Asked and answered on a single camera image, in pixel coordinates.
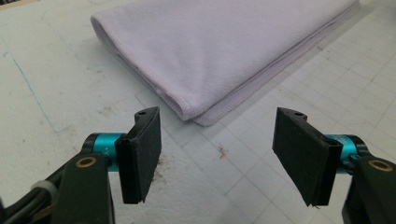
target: table surface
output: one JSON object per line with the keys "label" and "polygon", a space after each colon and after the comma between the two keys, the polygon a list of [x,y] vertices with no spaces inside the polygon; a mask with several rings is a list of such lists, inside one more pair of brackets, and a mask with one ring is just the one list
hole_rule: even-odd
{"label": "table surface", "polygon": [[[90,16],[131,0],[42,0],[0,11],[0,195],[10,205],[76,155],[90,133],[125,133],[159,106],[163,154],[146,203],[117,223],[343,223],[350,176],[306,207],[271,149],[278,106],[323,133],[353,133],[396,161],[396,2],[361,10],[211,127],[183,122],[102,46]],[[226,150],[220,159],[219,147]]]}

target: folded cloth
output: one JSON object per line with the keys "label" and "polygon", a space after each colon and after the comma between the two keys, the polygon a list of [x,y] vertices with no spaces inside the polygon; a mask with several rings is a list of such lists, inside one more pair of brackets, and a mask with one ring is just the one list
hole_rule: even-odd
{"label": "folded cloth", "polygon": [[358,0],[140,0],[92,16],[105,46],[183,119],[212,125]]}

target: copper-colored ring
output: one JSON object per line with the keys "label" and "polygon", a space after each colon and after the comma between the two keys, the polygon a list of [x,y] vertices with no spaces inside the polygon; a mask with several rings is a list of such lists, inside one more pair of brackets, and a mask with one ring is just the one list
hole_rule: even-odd
{"label": "copper-colored ring", "polygon": [[78,168],[86,168],[94,165],[96,163],[96,158],[95,157],[85,157],[82,158],[81,160],[76,162],[76,166]]}
{"label": "copper-colored ring", "polygon": [[384,171],[384,172],[392,172],[393,167],[387,164],[384,161],[369,161],[369,164],[373,166],[375,169]]}

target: towel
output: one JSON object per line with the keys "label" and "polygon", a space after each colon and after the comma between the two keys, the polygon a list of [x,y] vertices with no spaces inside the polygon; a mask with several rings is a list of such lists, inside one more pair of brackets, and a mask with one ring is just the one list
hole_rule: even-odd
{"label": "towel", "polygon": [[107,49],[183,119],[208,126],[301,56],[358,0],[139,0],[96,13]]}

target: dark object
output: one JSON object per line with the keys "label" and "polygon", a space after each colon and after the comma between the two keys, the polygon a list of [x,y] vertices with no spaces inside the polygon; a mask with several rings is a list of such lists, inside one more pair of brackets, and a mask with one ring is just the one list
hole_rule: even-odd
{"label": "dark object", "polygon": [[[357,136],[323,135],[306,120],[307,116],[298,111],[279,108],[273,145],[305,203],[327,205],[320,203],[328,202],[332,186],[325,187],[323,183],[333,182],[334,167],[338,167],[338,170],[353,175],[342,213],[344,222],[395,224],[395,164],[374,157]],[[340,155],[339,145],[342,146],[342,156],[336,160],[335,157]]]}
{"label": "dark object", "polygon": [[107,172],[118,169],[124,202],[145,201],[162,148],[160,109],[139,111],[134,121],[129,133],[89,135],[77,156],[23,198],[0,203],[0,224],[114,223]]}

